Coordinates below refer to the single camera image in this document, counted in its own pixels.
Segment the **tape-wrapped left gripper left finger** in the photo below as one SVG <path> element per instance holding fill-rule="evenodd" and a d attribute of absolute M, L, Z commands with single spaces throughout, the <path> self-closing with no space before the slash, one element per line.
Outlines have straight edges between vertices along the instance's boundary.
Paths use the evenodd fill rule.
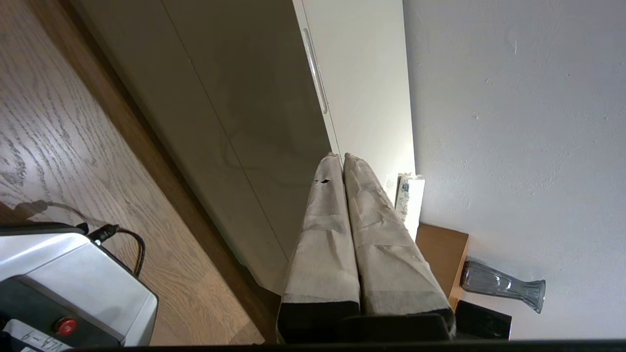
<path fill-rule="evenodd" d="M 288 345 L 337 340 L 360 315 L 360 283 L 340 156 L 322 158 L 311 182 L 279 306 L 276 333 Z"/>

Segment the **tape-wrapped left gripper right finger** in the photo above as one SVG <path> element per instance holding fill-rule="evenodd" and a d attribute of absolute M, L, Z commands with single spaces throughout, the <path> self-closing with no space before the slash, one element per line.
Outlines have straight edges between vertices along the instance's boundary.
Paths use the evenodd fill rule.
<path fill-rule="evenodd" d="M 367 316 L 434 313 L 456 335 L 447 295 L 366 160 L 346 153 L 344 184 L 363 311 Z"/>

